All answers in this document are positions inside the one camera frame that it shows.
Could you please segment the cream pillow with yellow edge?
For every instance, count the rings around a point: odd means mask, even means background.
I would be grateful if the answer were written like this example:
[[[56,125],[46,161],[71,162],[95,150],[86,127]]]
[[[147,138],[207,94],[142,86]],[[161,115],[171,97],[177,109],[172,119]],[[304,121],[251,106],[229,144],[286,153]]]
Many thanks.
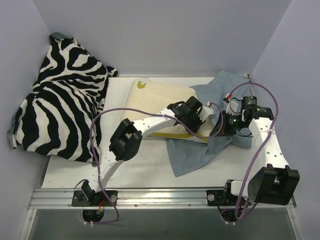
[[[185,102],[190,97],[195,97],[197,100],[200,99],[196,91],[191,87],[137,78],[131,84],[125,107],[158,114],[169,104],[180,101]],[[208,142],[207,139],[193,136],[180,124],[159,130],[151,134],[151,136],[180,139],[203,144]]]

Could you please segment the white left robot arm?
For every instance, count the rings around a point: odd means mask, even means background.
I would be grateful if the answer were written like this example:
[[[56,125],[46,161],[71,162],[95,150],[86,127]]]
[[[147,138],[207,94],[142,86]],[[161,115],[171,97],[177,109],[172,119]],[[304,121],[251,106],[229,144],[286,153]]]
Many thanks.
[[[110,138],[110,154],[104,162],[99,163],[95,148],[91,148],[93,159],[97,165],[97,180],[92,182],[85,180],[81,186],[83,200],[90,206],[95,206],[101,201],[100,191],[105,189],[102,181],[108,182],[123,162],[136,156],[143,138],[177,124],[182,125],[195,136],[208,117],[206,108],[193,96],[186,102],[171,103],[158,113],[149,113],[127,107],[123,109],[142,113],[148,115],[148,117],[135,121],[126,118],[120,122]]]

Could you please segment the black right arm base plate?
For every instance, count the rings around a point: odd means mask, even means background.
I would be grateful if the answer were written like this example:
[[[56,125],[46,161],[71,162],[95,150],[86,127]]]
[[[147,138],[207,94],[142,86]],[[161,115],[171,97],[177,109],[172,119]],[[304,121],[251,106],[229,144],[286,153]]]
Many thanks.
[[[222,189],[211,189],[206,191],[206,202],[210,207],[235,206],[238,196],[231,193],[225,193]]]

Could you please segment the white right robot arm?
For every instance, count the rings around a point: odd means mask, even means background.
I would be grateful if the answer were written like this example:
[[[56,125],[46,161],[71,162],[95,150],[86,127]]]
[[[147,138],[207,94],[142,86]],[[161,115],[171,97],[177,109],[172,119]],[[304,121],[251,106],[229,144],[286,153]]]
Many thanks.
[[[239,112],[222,112],[210,135],[232,136],[242,129],[249,129],[257,148],[254,156],[261,162],[261,168],[250,180],[227,180],[221,201],[230,206],[243,205],[246,199],[251,203],[287,205],[300,174],[290,167],[283,155],[274,129],[272,110],[259,106],[255,96],[244,96],[240,102]]]

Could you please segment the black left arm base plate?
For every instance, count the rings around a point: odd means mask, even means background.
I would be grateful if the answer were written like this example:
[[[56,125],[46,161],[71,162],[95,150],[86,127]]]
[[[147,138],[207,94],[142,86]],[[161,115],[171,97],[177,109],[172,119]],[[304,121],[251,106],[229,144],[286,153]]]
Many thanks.
[[[116,190],[106,190],[108,197],[112,203],[116,206],[118,199],[118,192]],[[72,207],[111,207],[112,204],[108,201],[102,191],[95,193],[91,200],[87,200],[82,190],[76,190],[73,193]]]

